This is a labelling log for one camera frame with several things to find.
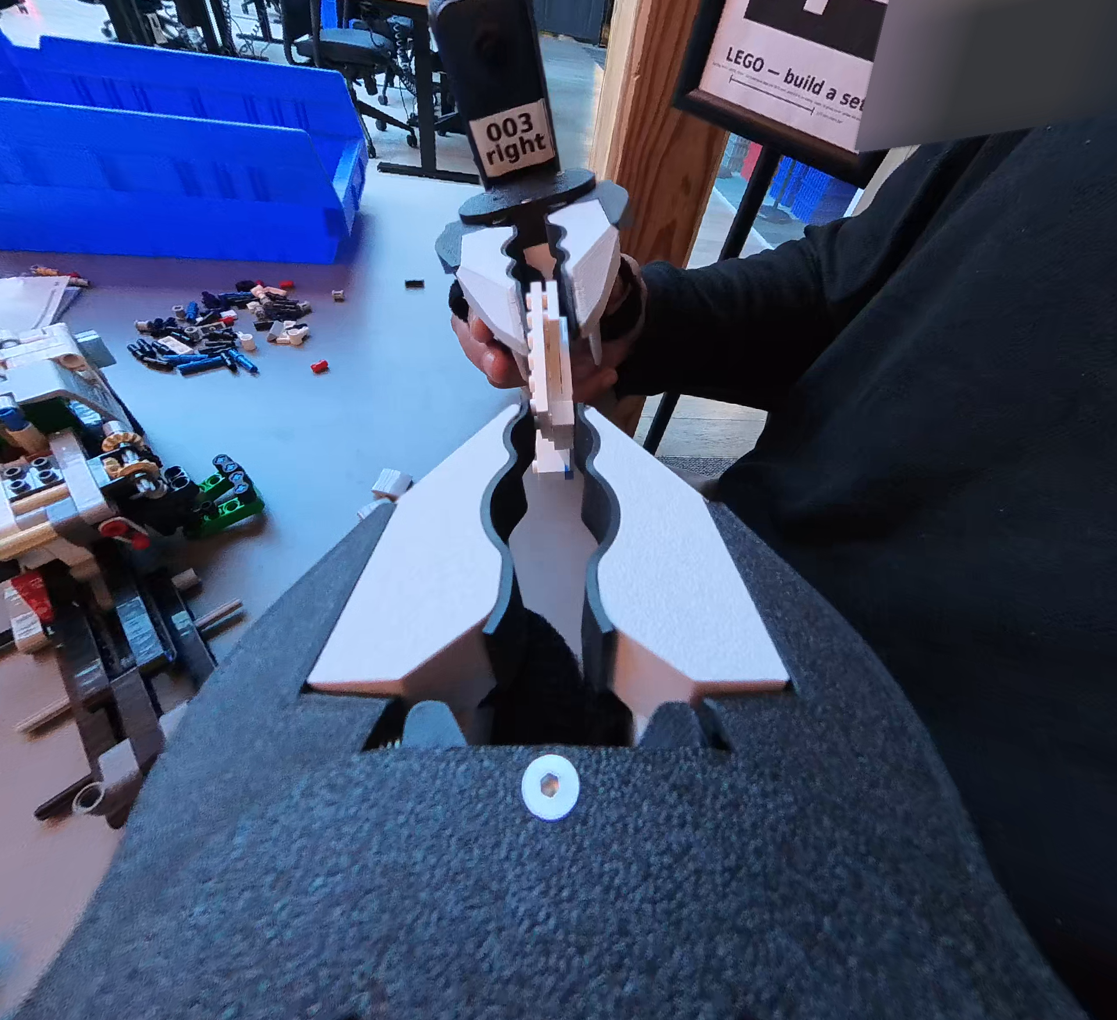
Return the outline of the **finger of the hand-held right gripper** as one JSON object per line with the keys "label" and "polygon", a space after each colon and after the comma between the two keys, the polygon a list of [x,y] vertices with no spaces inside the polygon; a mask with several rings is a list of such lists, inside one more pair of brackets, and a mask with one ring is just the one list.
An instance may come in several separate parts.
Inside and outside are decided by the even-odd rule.
{"label": "finger of the hand-held right gripper", "polygon": [[596,365],[603,356],[601,321],[620,268],[619,230],[598,201],[558,210],[556,227],[562,250],[562,286],[579,337],[589,341]]}
{"label": "finger of the hand-held right gripper", "polygon": [[515,231],[464,233],[457,282],[471,311],[516,358],[528,358],[525,305],[506,247]]}

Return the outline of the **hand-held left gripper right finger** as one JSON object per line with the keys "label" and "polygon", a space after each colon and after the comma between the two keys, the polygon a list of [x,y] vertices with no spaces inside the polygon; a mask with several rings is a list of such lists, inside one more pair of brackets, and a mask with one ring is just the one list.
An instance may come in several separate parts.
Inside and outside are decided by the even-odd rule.
{"label": "hand-held left gripper right finger", "polygon": [[603,414],[581,409],[583,671],[640,738],[668,704],[783,692],[789,673],[707,501]]}

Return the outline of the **black poster stand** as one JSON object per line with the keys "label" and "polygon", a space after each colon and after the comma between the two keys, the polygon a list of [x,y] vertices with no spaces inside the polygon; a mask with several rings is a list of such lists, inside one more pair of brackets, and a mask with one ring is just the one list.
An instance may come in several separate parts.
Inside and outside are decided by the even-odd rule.
{"label": "black poster stand", "polygon": [[[760,147],[758,158],[750,174],[742,200],[733,216],[725,239],[720,244],[718,263],[736,259],[745,254],[750,235],[753,232],[761,206],[780,162],[781,154],[774,147]],[[659,447],[663,444],[663,436],[667,433],[671,418],[682,398],[690,399],[691,395],[679,391],[669,391],[661,399],[645,438],[645,449],[650,454],[658,452]]]}

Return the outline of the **building instruction booklet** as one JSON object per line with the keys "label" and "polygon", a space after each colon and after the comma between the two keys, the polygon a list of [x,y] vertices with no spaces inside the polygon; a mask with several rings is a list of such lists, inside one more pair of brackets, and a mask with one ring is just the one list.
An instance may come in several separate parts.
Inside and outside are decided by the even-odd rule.
{"label": "building instruction booklet", "polygon": [[1,278],[2,333],[46,328],[63,320],[84,287],[61,276],[10,276]]}

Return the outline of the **black office chair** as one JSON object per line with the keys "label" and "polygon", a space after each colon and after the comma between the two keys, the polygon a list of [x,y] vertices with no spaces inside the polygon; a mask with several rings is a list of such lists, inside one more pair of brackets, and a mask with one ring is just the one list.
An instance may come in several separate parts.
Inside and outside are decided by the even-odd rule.
{"label": "black office chair", "polygon": [[360,99],[356,84],[375,90],[379,74],[392,75],[408,90],[416,90],[414,73],[399,61],[402,51],[394,35],[370,31],[360,22],[356,27],[323,27],[321,0],[279,0],[284,53],[289,65],[312,66],[342,75],[362,118],[375,120],[380,131],[388,126],[407,134],[410,147],[419,147],[416,120],[397,120]]}

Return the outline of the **black framed tag poster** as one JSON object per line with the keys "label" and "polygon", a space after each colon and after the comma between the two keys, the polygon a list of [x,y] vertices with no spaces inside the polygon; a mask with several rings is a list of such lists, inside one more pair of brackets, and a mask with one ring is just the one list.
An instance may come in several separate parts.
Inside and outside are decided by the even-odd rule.
{"label": "black framed tag poster", "polygon": [[856,142],[889,0],[701,0],[674,104],[865,188]]}

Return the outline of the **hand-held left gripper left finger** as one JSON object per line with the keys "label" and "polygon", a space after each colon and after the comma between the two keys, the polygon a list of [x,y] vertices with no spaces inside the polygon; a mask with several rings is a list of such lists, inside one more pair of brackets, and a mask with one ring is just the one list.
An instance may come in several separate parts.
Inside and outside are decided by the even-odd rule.
{"label": "hand-held left gripper left finger", "polygon": [[510,532],[524,518],[533,418],[496,414],[391,509],[307,676],[311,692],[446,705],[487,740],[491,692],[521,668]]}

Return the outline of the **person's right forearm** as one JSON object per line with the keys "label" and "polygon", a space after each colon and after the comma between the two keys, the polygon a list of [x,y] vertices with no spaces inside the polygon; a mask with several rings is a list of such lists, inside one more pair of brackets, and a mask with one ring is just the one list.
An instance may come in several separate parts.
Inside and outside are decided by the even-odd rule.
{"label": "person's right forearm", "polygon": [[770,410],[880,287],[888,248],[852,219],[747,258],[643,266],[618,395],[680,393]]}

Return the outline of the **pile of small toy pieces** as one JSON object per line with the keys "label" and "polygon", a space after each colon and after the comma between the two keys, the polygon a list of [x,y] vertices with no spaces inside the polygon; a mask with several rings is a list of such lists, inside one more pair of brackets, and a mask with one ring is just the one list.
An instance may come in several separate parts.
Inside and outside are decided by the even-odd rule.
{"label": "pile of small toy pieces", "polygon": [[228,372],[255,379],[261,353],[300,349],[313,337],[315,306],[292,280],[237,282],[201,292],[164,315],[137,320],[128,356],[164,374]]}

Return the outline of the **white toy brick plate assembly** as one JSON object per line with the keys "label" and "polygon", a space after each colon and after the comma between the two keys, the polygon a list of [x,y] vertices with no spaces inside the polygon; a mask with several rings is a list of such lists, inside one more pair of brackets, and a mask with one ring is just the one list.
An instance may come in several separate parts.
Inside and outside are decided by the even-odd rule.
{"label": "white toy brick plate assembly", "polygon": [[538,244],[525,249],[525,261],[529,268],[525,294],[527,387],[536,426],[533,469],[540,476],[572,479],[575,403],[557,260],[550,245]]}

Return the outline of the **person's right hand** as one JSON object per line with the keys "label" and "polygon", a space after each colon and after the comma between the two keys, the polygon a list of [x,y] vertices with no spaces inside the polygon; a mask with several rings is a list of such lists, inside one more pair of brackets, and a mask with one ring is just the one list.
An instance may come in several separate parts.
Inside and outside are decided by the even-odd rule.
{"label": "person's right hand", "polygon": [[[619,369],[643,325],[647,289],[641,269],[630,256],[622,256],[607,309],[600,320],[601,352],[592,353],[589,341],[579,339],[571,346],[574,398],[596,404],[617,387]],[[489,383],[508,390],[526,385],[526,379],[510,350],[495,339],[477,317],[454,280],[449,290],[454,333],[475,368]]]}

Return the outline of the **blue plastic bin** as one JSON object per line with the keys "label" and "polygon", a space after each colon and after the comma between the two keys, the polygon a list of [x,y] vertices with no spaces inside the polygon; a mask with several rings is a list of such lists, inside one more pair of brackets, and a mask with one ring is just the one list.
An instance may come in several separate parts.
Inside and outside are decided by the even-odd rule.
{"label": "blue plastic bin", "polygon": [[369,147],[337,73],[2,38],[7,251],[328,265]]}

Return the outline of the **toy truck chassis model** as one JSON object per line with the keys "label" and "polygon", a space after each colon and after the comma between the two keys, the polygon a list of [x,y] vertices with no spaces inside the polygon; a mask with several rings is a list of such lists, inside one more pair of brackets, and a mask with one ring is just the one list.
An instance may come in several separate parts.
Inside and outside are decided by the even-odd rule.
{"label": "toy truck chassis model", "polygon": [[155,679],[200,690],[216,669],[208,635],[244,613],[233,601],[195,618],[195,574],[157,566],[154,538],[213,538],[265,504],[228,454],[203,482],[165,464],[109,387],[113,363],[90,330],[2,330],[2,648],[52,649],[63,678],[59,707],[17,730],[69,716],[90,768],[35,818],[120,829],[187,708],[165,707]]}

